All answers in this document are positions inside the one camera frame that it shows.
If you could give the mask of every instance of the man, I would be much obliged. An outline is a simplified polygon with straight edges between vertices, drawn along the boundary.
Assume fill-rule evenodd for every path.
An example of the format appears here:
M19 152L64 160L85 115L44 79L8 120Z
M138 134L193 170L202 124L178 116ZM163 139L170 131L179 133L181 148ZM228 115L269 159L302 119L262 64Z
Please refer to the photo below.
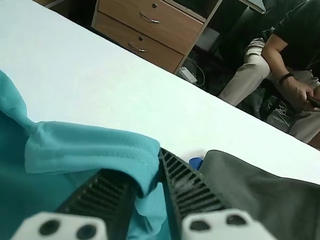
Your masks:
M290 134L308 143L320 131L320 112L307 96L320 100L320 83L312 67L320 62L320 0L309 0L289 12L275 28L247 47L244 65L219 98L236 106L264 79L274 82L284 97L305 117Z

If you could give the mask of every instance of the gray fabric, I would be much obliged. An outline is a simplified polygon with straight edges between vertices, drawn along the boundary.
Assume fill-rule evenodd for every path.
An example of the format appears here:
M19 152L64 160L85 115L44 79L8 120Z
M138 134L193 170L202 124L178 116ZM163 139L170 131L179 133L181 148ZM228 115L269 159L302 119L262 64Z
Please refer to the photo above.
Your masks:
M217 150L206 154L199 171L233 208L247 211L278 240L320 240L319 185L275 176Z

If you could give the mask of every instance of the drawer handle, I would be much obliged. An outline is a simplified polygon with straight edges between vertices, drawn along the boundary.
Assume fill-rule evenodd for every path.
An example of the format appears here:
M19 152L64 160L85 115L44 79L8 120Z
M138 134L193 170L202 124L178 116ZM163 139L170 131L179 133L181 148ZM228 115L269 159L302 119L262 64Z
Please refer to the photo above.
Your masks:
M152 19L150 17L147 17L146 15L144 15L142 12L140 12L140 16L147 19L148 21L150 21L151 23L153 24L159 24L160 21L159 20L155 20L155 19Z
M144 50L144 49L139 49L139 48L136 48L135 46L133 46L130 42L128 43L129 47L132 48L133 50L136 50L140 53L145 53L147 50Z

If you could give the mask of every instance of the black wristband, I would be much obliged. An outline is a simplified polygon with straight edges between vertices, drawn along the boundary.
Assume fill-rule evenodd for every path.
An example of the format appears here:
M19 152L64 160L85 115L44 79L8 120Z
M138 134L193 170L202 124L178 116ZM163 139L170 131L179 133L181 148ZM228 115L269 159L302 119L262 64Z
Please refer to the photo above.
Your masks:
M282 86L282 84L284 84L284 80L286 80L289 77L294 77L294 75L291 72L287 73L282 78L280 78L279 84Z

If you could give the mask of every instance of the teal fabric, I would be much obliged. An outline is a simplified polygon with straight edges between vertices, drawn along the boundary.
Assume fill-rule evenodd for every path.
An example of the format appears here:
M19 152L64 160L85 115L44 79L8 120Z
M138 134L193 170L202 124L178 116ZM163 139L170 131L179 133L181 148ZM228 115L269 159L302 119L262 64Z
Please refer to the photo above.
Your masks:
M102 168L125 172L140 185L128 239L169 239L162 185L150 187L159 150L156 140L132 132L34 123L18 90L0 71L1 239L9 239L23 219L54 211Z

